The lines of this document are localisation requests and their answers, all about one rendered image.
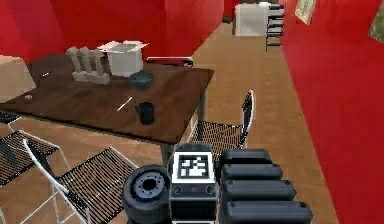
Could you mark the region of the white open cardboard box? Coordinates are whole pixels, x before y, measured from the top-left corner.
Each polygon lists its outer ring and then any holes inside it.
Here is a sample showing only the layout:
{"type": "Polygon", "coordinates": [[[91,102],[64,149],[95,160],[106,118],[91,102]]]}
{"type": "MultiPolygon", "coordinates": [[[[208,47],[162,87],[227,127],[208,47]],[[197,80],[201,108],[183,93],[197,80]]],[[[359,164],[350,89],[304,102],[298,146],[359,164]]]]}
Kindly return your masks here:
{"type": "Polygon", "coordinates": [[[129,77],[143,69],[142,49],[147,43],[141,41],[111,41],[98,47],[107,54],[111,73],[115,76],[129,77]]]}

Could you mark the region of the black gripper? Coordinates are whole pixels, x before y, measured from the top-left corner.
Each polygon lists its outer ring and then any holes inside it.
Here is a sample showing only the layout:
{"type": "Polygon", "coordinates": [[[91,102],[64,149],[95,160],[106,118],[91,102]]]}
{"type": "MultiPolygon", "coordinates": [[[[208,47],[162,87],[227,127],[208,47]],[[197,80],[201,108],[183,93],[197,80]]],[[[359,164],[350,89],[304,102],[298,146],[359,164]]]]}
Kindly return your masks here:
{"type": "Polygon", "coordinates": [[[134,170],[122,189],[127,224],[171,224],[169,212],[170,179],[161,165],[134,170]]]}

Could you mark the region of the black shelf rack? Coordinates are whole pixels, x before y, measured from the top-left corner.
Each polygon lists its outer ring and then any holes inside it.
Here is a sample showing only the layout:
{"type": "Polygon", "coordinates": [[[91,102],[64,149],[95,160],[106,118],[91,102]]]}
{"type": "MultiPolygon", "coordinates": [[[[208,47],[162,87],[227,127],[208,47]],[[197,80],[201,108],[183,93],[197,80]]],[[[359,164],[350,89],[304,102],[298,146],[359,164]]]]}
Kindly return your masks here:
{"type": "Polygon", "coordinates": [[[283,36],[284,8],[282,4],[272,4],[268,7],[267,29],[265,38],[265,49],[281,45],[280,38],[283,36]]]}

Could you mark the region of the white dish rack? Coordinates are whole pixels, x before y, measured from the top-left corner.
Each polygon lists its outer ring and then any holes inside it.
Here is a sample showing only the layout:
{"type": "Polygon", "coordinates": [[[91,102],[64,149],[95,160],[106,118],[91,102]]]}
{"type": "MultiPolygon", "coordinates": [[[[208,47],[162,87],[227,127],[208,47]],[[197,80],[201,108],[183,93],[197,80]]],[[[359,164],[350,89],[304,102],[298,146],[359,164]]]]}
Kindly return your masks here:
{"type": "Polygon", "coordinates": [[[73,46],[67,49],[65,55],[73,63],[74,71],[72,72],[72,77],[75,81],[101,85],[110,83],[110,75],[104,72],[101,62],[104,54],[100,50],[90,50],[87,47],[78,49],[73,46]]]}

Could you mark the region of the black mug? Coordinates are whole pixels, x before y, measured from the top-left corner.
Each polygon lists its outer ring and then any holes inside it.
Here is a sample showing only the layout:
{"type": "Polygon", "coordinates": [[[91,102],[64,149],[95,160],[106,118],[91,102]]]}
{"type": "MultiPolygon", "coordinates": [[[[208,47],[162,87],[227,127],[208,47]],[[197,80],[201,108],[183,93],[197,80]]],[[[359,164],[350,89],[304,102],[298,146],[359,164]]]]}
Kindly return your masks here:
{"type": "Polygon", "coordinates": [[[135,109],[143,125],[154,123],[154,105],[151,102],[139,103],[135,106],[135,109]]]}

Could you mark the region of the silver knife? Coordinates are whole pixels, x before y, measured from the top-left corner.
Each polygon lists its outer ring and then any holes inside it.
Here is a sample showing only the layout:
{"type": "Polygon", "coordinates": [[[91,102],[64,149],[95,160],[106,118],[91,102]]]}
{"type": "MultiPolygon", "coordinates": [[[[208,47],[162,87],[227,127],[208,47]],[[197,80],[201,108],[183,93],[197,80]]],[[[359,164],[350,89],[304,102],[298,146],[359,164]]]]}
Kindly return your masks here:
{"type": "Polygon", "coordinates": [[[120,107],[116,111],[120,111],[126,104],[128,104],[132,100],[132,98],[133,97],[130,97],[127,101],[125,101],[122,105],[120,105],[120,107]]]}

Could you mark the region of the white cabinet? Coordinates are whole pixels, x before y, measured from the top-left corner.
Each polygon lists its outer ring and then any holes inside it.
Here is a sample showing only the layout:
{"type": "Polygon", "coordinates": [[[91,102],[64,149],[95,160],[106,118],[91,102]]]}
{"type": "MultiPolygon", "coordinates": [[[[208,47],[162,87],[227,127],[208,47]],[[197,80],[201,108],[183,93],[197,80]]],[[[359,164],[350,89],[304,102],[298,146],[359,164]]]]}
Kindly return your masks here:
{"type": "Polygon", "coordinates": [[[270,6],[268,2],[236,5],[235,35],[265,36],[270,6]]]}

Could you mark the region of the beige box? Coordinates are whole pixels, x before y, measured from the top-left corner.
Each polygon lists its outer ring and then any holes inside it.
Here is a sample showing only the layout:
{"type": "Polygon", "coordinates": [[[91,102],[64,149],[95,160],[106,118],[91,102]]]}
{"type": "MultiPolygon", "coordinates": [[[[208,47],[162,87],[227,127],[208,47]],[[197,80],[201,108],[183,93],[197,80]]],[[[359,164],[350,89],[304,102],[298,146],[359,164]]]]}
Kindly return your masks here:
{"type": "Polygon", "coordinates": [[[0,55],[0,103],[33,90],[36,84],[20,57],[0,55]]]}

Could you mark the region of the dark grey bowl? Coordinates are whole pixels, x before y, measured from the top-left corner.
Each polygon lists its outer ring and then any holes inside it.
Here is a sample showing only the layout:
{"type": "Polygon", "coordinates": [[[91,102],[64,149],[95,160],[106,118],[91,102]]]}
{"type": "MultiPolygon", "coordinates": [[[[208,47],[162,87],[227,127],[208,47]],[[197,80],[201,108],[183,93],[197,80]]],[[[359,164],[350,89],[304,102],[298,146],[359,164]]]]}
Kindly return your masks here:
{"type": "Polygon", "coordinates": [[[129,81],[133,87],[138,90],[147,90],[152,87],[155,76],[151,72],[139,71],[129,77],[129,81]]]}

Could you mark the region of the framed wall picture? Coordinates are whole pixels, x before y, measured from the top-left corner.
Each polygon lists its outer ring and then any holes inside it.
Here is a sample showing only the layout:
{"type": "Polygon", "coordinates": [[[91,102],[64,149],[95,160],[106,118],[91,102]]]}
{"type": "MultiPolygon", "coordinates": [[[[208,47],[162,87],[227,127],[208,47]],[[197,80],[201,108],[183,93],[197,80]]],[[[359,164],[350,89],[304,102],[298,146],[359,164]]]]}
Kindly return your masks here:
{"type": "Polygon", "coordinates": [[[375,18],[371,23],[368,36],[381,43],[384,43],[384,1],[379,6],[375,18]]]}
{"type": "Polygon", "coordinates": [[[316,0],[297,0],[295,16],[304,24],[308,25],[311,21],[315,6],[316,0]]]}

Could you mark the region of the dark brown wooden table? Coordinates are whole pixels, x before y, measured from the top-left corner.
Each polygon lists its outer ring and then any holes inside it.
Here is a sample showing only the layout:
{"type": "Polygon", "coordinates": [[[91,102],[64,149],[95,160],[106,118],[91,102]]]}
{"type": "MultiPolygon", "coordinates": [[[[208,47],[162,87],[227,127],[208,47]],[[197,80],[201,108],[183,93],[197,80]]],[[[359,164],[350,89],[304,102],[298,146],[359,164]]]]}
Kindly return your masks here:
{"type": "Polygon", "coordinates": [[[107,85],[76,82],[71,60],[52,54],[27,64],[36,88],[24,95],[0,103],[0,111],[16,113],[44,121],[157,144],[162,161],[167,162],[194,114],[204,117],[205,91],[212,79],[211,69],[146,64],[155,76],[146,91],[135,89],[124,77],[113,77],[107,85]],[[120,111],[120,105],[132,100],[120,111]],[[154,105],[154,123],[143,125],[135,106],[154,105]]]}

